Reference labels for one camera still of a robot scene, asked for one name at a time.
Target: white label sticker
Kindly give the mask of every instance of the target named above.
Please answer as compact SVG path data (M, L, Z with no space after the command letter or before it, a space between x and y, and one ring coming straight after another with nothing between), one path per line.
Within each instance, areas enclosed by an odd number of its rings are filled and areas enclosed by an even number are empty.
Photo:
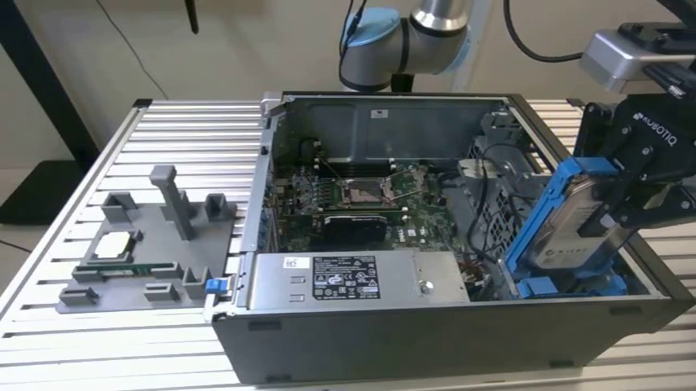
M370 118L388 118L388 110L383 110L383 109L371 110Z
M283 261L284 269L308 269L308 257L286 257Z

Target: motherboard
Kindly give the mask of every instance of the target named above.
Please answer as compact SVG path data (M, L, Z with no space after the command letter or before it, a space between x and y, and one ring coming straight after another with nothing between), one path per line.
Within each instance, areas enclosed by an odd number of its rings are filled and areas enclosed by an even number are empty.
M442 195L443 172L421 163L286 167L274 181L279 252L463 253Z

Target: aluminum slotted table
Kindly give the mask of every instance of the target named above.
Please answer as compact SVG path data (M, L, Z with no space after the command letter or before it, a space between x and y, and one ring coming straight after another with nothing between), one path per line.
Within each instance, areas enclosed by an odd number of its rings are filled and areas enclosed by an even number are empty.
M533 109L571 148L582 111L563 100ZM191 201L223 192L236 202L236 253L260 138L259 102L153 101L133 108L99 161L0 297L0 389L254 389L239 384L201 309L57 314L53 304L103 220L109 191L161 202L156 164L175 164ZM696 294L696 223L641 232ZM581 370L322 384L311 390L696 389L696 311L654 334L622 339Z

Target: white wall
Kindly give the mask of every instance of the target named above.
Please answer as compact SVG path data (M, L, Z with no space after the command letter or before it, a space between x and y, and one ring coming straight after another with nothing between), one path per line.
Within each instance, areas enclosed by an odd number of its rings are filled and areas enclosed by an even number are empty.
M136 98L160 98L93 0L16 0L75 105L103 143ZM415 0L371 0L406 14ZM171 99L258 99L266 90L339 90L347 0L103 0ZM447 91L453 75L419 77Z
M514 0L510 3L517 33L526 46L541 55L584 51L597 29L616 29L624 22L676 20L654 0ZM469 59L473 63L469 64L470 72L462 72L454 88L474 92L517 92L537 99L620 99L620 95L605 92L585 75L577 61L543 64L522 54L506 31L501 4L499 0L489 4L489 23L475 58ZM486 8L481 5L474 3L474 7Z
M69 159L53 124L0 46L0 169Z

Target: blue release tab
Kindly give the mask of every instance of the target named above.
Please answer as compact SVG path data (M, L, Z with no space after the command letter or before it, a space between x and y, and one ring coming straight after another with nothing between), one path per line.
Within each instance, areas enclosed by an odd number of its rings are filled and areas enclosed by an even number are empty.
M570 184L574 176L579 174L588 175L614 175L617 168L604 157L569 157L558 164L551 180L546 185L546 190L535 204L534 210L522 225L519 234L511 241L507 249L505 264L514 274L517 271L519 258L529 246L535 233L538 232L543 221L551 212L565 202L565 188Z
M447 67L437 73L437 75L442 74L442 73L446 73L446 72L454 72L461 64L465 63L465 58L466 58L466 55L469 54L469 49L470 49L470 39L466 38L463 42L461 42L461 45L459 45L459 51L457 52L457 56L454 57L453 59L453 62L447 65Z
M347 19L346 30L350 26L350 20L352 20L354 13ZM348 47L363 46L372 43L382 37L386 37L388 33L399 25L400 14L394 8L387 7L370 7L362 12L362 19L359 20L358 28L350 42Z
M227 293L227 279L209 279L205 281L205 294L221 295Z
M558 289L549 277L533 277L522 279L517 283L517 291L519 296L526 299L534 296L553 295L558 293Z

